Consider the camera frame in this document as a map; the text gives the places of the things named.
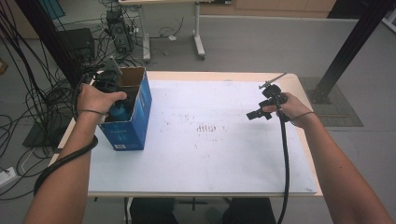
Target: forearm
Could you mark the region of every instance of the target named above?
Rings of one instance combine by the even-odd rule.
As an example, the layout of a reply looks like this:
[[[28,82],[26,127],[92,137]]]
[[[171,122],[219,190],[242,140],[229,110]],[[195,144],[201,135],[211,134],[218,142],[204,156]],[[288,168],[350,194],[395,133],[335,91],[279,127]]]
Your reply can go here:
[[[81,113],[59,159],[91,143],[98,117],[93,113]],[[88,152],[49,175],[37,192],[25,223],[81,223],[90,161],[91,152]]]
[[[373,190],[318,117],[309,114],[302,119],[318,181],[334,223],[393,223]]]

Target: gray floor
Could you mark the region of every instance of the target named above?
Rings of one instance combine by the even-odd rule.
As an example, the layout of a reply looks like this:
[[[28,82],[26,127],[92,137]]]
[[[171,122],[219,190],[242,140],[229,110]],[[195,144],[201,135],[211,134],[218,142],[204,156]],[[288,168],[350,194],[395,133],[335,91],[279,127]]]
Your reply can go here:
[[[196,56],[191,27],[185,20],[176,41],[152,39],[152,59],[148,70],[215,72],[284,72],[299,77],[322,77],[356,21],[276,20],[260,18],[202,17],[201,37],[206,57]],[[39,49],[35,41],[32,45]],[[0,45],[1,56],[11,61]],[[396,34],[380,24],[337,85],[358,114],[364,127],[328,128],[332,137],[356,164],[393,218],[396,219]],[[0,76],[0,114],[16,118],[25,110],[26,89],[13,64]],[[27,148],[21,145],[32,126],[25,119],[14,133],[1,167],[14,166]],[[0,198],[20,195],[32,189],[25,180]],[[21,223],[33,196],[0,202],[2,223]],[[226,204],[206,199],[209,205],[177,205],[180,223],[209,223],[205,213],[215,207],[220,214]],[[282,200],[272,199],[276,217]],[[84,223],[121,223],[123,200],[88,200]],[[322,198],[291,198],[284,223],[332,223]]]

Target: power strip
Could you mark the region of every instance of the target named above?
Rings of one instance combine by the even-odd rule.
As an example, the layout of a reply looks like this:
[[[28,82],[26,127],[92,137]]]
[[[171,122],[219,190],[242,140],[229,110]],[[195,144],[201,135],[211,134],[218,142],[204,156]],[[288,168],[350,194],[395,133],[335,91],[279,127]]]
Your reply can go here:
[[[0,173],[0,188],[18,178],[15,174],[14,168],[9,167],[7,171],[8,173],[6,171]]]

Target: blue cardboard box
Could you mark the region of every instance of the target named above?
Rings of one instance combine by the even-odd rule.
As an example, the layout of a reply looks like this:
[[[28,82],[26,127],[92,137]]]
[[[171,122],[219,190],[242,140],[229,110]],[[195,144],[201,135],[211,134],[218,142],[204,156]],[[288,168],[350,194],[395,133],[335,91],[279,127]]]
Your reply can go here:
[[[99,127],[115,150],[143,150],[152,101],[146,69],[137,67],[120,70],[120,90],[125,91],[128,96],[135,95],[132,116],[126,121],[106,119]]]

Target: white table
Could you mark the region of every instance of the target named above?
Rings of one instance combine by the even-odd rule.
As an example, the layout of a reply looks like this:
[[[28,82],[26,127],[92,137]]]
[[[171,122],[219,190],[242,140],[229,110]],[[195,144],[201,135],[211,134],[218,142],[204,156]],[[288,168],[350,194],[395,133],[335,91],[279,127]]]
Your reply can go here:
[[[145,149],[114,151],[98,128],[89,195],[281,196],[285,169],[277,116],[246,117],[264,100],[259,84],[277,75],[148,71],[153,101]],[[297,76],[277,84],[309,105]],[[304,132],[288,123],[287,136],[290,196],[322,195]]]
[[[195,4],[195,29],[192,31],[195,46],[198,51],[198,55],[204,60],[205,51],[202,44],[201,36],[199,34],[199,14],[200,4],[199,2],[211,2],[213,0],[119,0],[119,3],[123,6],[135,6],[140,18],[140,26],[143,34],[143,60],[148,62],[150,60],[149,51],[149,34],[146,31],[145,14],[143,11],[143,5],[146,4],[168,4],[168,3],[194,3]]]

